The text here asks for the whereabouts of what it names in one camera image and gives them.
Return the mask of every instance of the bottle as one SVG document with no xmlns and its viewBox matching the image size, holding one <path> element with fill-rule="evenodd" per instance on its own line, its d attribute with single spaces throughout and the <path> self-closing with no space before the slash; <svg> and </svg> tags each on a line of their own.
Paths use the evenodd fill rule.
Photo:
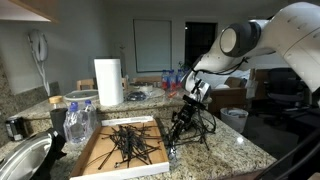
<svg viewBox="0 0 320 180">
<path fill-rule="evenodd" d="M 67 104 L 62 101 L 62 96 L 53 96 L 49 98 L 50 103 L 50 118 L 53 129 L 65 138 L 63 123 L 66 119 L 68 111 Z"/>
<path fill-rule="evenodd" d="M 169 79 L 170 79 L 170 90 L 171 91 L 176 90 L 176 76 L 174 75 L 173 69 L 170 71 Z"/>
<path fill-rule="evenodd" d="M 166 90 L 168 89 L 168 75 L 166 70 L 162 70 L 162 75 L 161 75 L 161 84 L 162 84 L 162 89 Z"/>
<path fill-rule="evenodd" d="M 94 130 L 100 126 L 100 123 L 97 119 L 96 108 L 92 105 L 90 100 L 85 101 L 85 109 L 83 121 L 86 124 L 86 136 L 89 138 Z"/>
<path fill-rule="evenodd" d="M 83 114 L 78 110 L 78 103 L 72 102 L 63 124 L 67 142 L 80 143 L 85 140 L 85 123 L 82 117 Z"/>
<path fill-rule="evenodd" d="M 182 74 L 182 70 L 178 69 L 178 73 L 177 73 L 177 79 L 176 79 L 176 83 L 177 83 L 177 88 L 181 88 L 181 79 L 183 78 L 183 74 Z"/>
</svg>

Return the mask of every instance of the cabinet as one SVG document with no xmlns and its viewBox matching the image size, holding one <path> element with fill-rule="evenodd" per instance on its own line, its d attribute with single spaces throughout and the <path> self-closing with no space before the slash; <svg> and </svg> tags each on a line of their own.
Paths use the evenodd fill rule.
<svg viewBox="0 0 320 180">
<path fill-rule="evenodd" d="M 0 19 L 57 23 L 57 0 L 0 0 Z"/>
</svg>

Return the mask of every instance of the wall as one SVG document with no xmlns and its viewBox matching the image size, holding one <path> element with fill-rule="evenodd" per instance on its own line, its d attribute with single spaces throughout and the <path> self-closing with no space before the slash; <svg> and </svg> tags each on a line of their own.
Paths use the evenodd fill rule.
<svg viewBox="0 0 320 180">
<path fill-rule="evenodd" d="M 47 78 L 49 82 L 59 82 L 62 94 L 75 90 L 76 80 L 94 76 L 94 57 L 109 55 L 105 2 L 68 0 L 58 3 L 58 24 L 0 22 L 0 56 L 13 94 L 42 86 L 27 41 L 27 33 L 33 28 L 47 37 Z"/>
<path fill-rule="evenodd" d="M 172 22 L 172 66 L 178 68 L 178 62 L 184 61 L 185 22 L 213 22 L 218 23 L 218 32 L 234 22 L 243 22 L 252 18 L 270 17 L 282 7 L 286 1 L 144 1 L 129 0 L 108 1 L 108 16 L 112 17 L 109 37 L 111 53 L 120 56 L 126 65 L 130 77 L 159 75 L 160 73 L 137 73 L 134 49 L 133 19 L 165 19 Z"/>
</svg>

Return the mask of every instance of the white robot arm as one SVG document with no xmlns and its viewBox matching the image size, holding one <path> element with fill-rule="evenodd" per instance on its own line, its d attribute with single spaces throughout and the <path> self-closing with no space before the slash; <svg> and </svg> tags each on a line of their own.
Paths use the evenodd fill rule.
<svg viewBox="0 0 320 180">
<path fill-rule="evenodd" d="M 271 20 L 231 24 L 193 64 L 182 86 L 200 94 L 202 100 L 209 95 L 210 86 L 196 78 L 198 71 L 218 72 L 235 58 L 273 52 L 283 57 L 311 92 L 320 93 L 320 7 L 299 2 L 281 9 Z"/>
</svg>

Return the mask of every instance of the cardboard tray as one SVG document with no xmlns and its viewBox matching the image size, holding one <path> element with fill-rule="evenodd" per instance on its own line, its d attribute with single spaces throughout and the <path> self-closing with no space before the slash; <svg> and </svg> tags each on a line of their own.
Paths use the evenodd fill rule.
<svg viewBox="0 0 320 180">
<path fill-rule="evenodd" d="M 146 165 L 139 159 L 134 158 L 131 160 L 129 168 L 127 168 L 127 163 L 123 163 L 119 167 L 114 168 L 116 162 L 122 161 L 121 152 L 117 150 L 112 153 L 102 169 L 98 170 L 98 167 L 102 164 L 106 155 L 94 161 L 94 163 L 92 163 L 92 161 L 97 157 L 110 152 L 114 148 L 112 140 L 110 138 L 102 139 L 102 137 L 106 137 L 106 135 L 102 135 L 101 133 L 112 134 L 112 128 L 118 130 L 119 124 L 123 126 L 130 124 L 135 127 L 152 126 L 149 128 L 149 131 L 146 131 L 146 134 L 161 137 L 158 125 L 152 117 L 147 116 L 103 121 L 102 127 L 97 128 L 92 134 L 86 147 L 79 156 L 79 159 L 71 172 L 71 180 L 128 179 L 169 171 L 169 161 L 161 138 L 146 139 L 148 145 L 154 147 L 160 146 L 160 150 L 149 153 L 152 164 Z"/>
</svg>

